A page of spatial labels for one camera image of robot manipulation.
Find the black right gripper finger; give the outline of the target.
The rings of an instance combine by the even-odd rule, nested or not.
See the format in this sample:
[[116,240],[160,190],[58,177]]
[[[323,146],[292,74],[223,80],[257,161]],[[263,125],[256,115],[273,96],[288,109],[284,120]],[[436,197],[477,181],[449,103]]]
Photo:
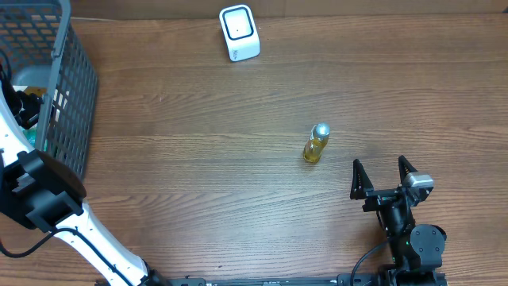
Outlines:
[[350,191],[350,199],[359,200],[366,199],[372,194],[374,187],[364,170],[359,159],[353,161],[352,186]]
[[401,185],[404,185],[405,179],[410,173],[417,171],[417,169],[403,155],[398,157],[398,170]]

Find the yellow oil glass bottle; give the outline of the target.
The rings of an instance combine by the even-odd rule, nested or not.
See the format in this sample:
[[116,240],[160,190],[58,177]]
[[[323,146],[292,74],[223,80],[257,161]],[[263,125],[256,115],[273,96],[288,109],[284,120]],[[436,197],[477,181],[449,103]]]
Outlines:
[[303,158],[305,161],[316,164],[328,144],[330,135],[330,126],[325,122],[316,124],[310,134],[310,138],[303,149]]

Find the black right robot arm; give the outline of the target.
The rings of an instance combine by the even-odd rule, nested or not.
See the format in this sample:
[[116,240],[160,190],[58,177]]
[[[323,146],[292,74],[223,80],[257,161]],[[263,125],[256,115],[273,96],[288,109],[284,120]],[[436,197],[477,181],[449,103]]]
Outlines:
[[398,158],[398,168],[399,185],[376,191],[363,165],[355,159],[350,198],[363,200],[363,211],[375,212],[379,217],[396,269],[403,273],[432,272],[442,266],[447,234],[439,226],[418,225],[411,209],[429,197],[434,180],[404,156]]

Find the white barcode scanner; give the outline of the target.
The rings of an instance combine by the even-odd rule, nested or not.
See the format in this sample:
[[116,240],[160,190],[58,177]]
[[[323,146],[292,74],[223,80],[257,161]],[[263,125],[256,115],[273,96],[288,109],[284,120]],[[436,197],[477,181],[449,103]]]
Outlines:
[[229,59],[251,59],[260,54],[260,38],[252,11],[245,4],[229,6],[219,13]]

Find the brown Pantree snack pouch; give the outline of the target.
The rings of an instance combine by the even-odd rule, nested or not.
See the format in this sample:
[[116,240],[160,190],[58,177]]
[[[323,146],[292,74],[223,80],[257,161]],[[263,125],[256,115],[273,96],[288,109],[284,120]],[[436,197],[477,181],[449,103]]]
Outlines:
[[[31,86],[14,86],[16,91],[23,91],[27,95],[34,94],[35,96],[42,98],[45,92],[47,91],[44,87],[31,87]],[[58,122],[60,118],[60,111],[65,110],[68,105],[68,96],[70,95],[69,91],[65,92],[65,95],[60,94],[58,91],[55,91],[53,96],[54,99],[57,99],[57,103],[52,105],[51,116]]]

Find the green wet wipes pack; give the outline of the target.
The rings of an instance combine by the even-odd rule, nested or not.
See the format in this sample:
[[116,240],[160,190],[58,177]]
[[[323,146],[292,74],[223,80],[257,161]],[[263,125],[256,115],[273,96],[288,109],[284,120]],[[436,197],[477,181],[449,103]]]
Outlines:
[[[37,140],[39,140],[39,136],[37,135],[37,125],[32,126],[30,129],[23,129],[22,133],[26,137],[29,144],[36,148]],[[46,152],[48,150],[48,140],[45,136],[42,137],[41,141],[44,142],[44,146],[42,151]]]

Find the grey plastic basket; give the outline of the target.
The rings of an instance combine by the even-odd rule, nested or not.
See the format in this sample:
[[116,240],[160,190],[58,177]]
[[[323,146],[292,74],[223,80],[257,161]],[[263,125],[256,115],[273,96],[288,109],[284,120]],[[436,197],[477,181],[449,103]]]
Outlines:
[[45,90],[38,114],[36,149],[83,177],[98,77],[71,25],[71,3],[3,1],[1,64],[13,86]]

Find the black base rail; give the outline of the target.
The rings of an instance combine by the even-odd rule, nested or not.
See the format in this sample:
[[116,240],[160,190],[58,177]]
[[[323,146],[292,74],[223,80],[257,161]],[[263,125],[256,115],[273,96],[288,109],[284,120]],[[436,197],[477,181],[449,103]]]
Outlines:
[[339,274],[336,277],[305,277],[305,278],[265,278],[265,279],[237,279],[237,280],[205,280],[203,278],[182,278],[162,280],[158,275],[155,281],[145,280],[141,285],[169,285],[169,286],[381,286],[381,285],[421,285],[448,286],[444,274],[432,276],[402,275],[390,282],[380,275],[357,273],[351,283],[349,274]]

